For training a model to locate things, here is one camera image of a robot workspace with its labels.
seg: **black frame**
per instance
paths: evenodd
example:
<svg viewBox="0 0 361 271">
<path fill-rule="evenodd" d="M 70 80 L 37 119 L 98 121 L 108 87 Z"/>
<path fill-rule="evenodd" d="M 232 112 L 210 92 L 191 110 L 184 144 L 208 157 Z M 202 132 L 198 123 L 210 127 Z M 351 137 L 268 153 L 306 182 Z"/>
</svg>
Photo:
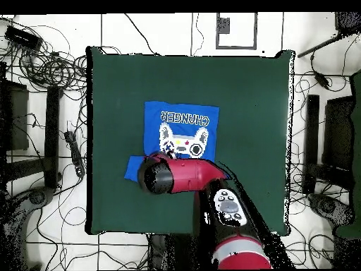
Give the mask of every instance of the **black frame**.
<svg viewBox="0 0 361 271">
<path fill-rule="evenodd" d="M 219 31 L 221 24 L 221 13 L 216 13 L 216 49 L 217 50 L 257 50 L 257 20 L 258 13 L 255 13 L 255 25 L 254 25 L 254 34 L 253 34 L 253 46 L 251 47 L 242 47 L 242 46 L 219 46 Z"/>
</svg>

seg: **black metal stand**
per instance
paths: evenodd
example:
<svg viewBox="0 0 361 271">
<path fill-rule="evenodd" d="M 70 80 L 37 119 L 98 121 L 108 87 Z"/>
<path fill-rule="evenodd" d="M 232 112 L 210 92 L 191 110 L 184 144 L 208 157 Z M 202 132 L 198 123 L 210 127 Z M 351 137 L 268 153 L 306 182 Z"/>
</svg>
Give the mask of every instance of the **black metal stand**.
<svg viewBox="0 0 361 271">
<path fill-rule="evenodd" d="M 321 44 L 311 48 L 311 49 L 308 49 L 307 51 L 304 51 L 302 52 L 301 54 L 297 55 L 298 58 L 301 58 L 301 57 L 304 57 L 310 53 L 313 53 L 317 50 L 320 50 L 321 48 L 325 47 L 325 46 L 328 46 L 329 44 L 333 44 L 334 42 L 337 42 L 341 39 L 341 35 L 338 34 L 337 36 L 335 37 L 332 37 L 330 38 L 329 40 L 325 41 L 325 42 L 322 42 Z"/>
<path fill-rule="evenodd" d="M 44 158 L 8 163 L 6 165 L 8 181 L 43 171 L 45 187 L 56 189 L 59 182 L 59 100 L 62 96 L 63 91 L 61 88 L 57 86 L 48 87 Z"/>
<path fill-rule="evenodd" d="M 51 202 L 58 181 L 59 87 L 47 88 L 44 158 L 6 163 L 4 138 L 9 133 L 11 117 L 10 85 L 5 78 L 6 64 L 0 62 L 0 269 L 30 270 L 26 258 L 26 230 L 30 215 Z M 33 188 L 6 200 L 6 183 L 44 172 L 44 187 Z"/>
<path fill-rule="evenodd" d="M 355 180 L 350 170 L 317 164 L 318 134 L 319 95 L 308 95 L 306 101 L 305 149 L 303 154 L 304 175 L 301 182 L 302 193 L 314 193 L 317 179 L 328 181 L 346 190 L 352 190 Z"/>
</svg>

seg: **power adapter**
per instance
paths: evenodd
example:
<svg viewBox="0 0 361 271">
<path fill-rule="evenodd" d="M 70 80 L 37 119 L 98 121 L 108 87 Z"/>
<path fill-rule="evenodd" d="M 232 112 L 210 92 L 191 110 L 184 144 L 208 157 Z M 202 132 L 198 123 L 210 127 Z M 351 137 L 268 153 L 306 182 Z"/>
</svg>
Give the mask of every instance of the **power adapter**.
<svg viewBox="0 0 361 271">
<path fill-rule="evenodd" d="M 42 46 L 42 38 L 10 25 L 5 32 L 5 38 L 15 45 L 36 52 L 38 52 Z"/>
<path fill-rule="evenodd" d="M 311 55 L 310 57 L 310 60 L 311 60 L 311 67 L 312 67 L 312 70 L 314 72 L 314 79 L 316 79 L 316 81 L 323 87 L 323 88 L 326 88 L 327 90 L 329 89 L 329 82 L 327 81 L 326 77 L 324 75 L 322 75 L 321 73 L 318 73 L 316 72 L 314 69 L 313 69 L 313 60 L 314 60 L 314 54 Z"/>
<path fill-rule="evenodd" d="M 314 79 L 327 90 L 329 89 L 329 82 L 327 81 L 326 77 L 318 72 L 314 72 Z"/>
</svg>

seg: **tangled wires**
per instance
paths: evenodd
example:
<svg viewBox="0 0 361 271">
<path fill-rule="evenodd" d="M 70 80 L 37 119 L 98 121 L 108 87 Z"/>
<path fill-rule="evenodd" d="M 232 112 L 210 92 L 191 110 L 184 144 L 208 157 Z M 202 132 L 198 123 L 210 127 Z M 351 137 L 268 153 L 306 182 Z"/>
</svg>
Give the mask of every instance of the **tangled wires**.
<svg viewBox="0 0 361 271">
<path fill-rule="evenodd" d="M 31 27 L 13 21 L 11 23 L 20 27 L 21 30 L 42 39 Z M 61 33 L 56 28 L 45 25 L 33 27 L 47 27 Z M 19 44 L 8 42 L 7 48 L 0 48 L 2 50 L 0 52 L 0 61 L 10 57 L 11 63 L 7 71 L 11 68 L 11 73 L 19 77 L 20 83 L 22 83 L 22 78 L 27 79 L 36 92 L 46 92 L 48 86 L 56 85 L 63 88 L 65 92 L 80 91 L 82 97 L 77 100 L 81 100 L 85 96 L 86 56 L 74 58 L 70 54 L 71 47 L 69 41 L 62 33 L 61 35 L 68 44 L 68 53 L 55 52 L 52 45 L 44 39 L 42 39 L 42 46 L 38 52 L 21 47 Z M 21 73 L 14 72 L 15 68 L 19 69 Z"/>
</svg>

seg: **black cable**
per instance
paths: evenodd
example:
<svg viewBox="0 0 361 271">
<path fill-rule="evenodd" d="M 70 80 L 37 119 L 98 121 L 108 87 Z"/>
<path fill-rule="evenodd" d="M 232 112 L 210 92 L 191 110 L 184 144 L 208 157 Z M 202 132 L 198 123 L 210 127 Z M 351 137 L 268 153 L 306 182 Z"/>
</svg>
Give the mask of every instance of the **black cable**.
<svg viewBox="0 0 361 271">
<path fill-rule="evenodd" d="M 149 50 L 151 51 L 151 53 L 153 53 L 154 55 L 158 55 L 158 53 L 154 53 L 153 50 L 150 48 L 149 42 L 147 41 L 147 39 L 145 38 L 145 36 L 140 32 L 140 30 L 138 29 L 138 27 L 134 24 L 134 22 L 132 21 L 132 19 L 128 16 L 127 13 L 124 13 L 124 15 L 128 18 L 128 20 L 133 24 L 134 28 L 139 32 L 140 35 L 142 35 L 143 39 L 145 40 L 145 42 L 147 43 L 147 46 L 149 48 Z"/>
<path fill-rule="evenodd" d="M 312 240 L 314 239 L 314 238 L 317 238 L 317 237 L 324 237 L 324 238 L 326 238 L 326 239 L 328 239 L 328 240 L 330 240 L 332 243 L 334 242 L 334 240 L 331 238 L 331 237 L 329 237 L 329 236 L 327 236 L 327 235 L 324 235 L 324 234 L 317 234 L 317 235 L 314 235 L 314 236 L 312 236 L 311 238 L 310 238 L 310 240 L 308 241 L 308 253 L 309 253 L 309 255 L 310 255 L 310 259 L 311 259 L 311 263 L 313 264 L 313 266 L 314 266 L 314 268 L 316 268 L 316 269 L 318 269 L 318 267 L 316 266 L 316 263 L 314 262 L 314 260 L 313 260 L 313 257 L 314 257 L 314 254 L 312 253 L 312 251 L 311 251 L 311 242 L 312 242 Z M 324 256 L 324 255 L 321 255 L 320 253 L 318 253 L 320 256 L 323 256 L 326 260 L 328 260 L 331 264 L 332 264 L 332 260 L 330 259 L 330 257 L 328 256 L 328 253 L 326 253 L 326 252 L 324 252 L 324 250 L 322 251 L 322 253 L 325 253 L 325 254 L 327 254 L 326 256 Z"/>
<path fill-rule="evenodd" d="M 200 17 L 200 13 L 197 14 L 197 20 L 195 21 L 195 28 L 197 29 L 197 31 L 201 34 L 202 36 L 202 43 L 200 45 L 200 47 L 195 50 L 195 53 L 193 54 L 193 56 L 199 51 L 202 49 L 202 46 L 203 46 L 203 43 L 204 43 L 204 35 L 200 32 L 199 28 L 198 28 L 198 18 Z"/>
</svg>

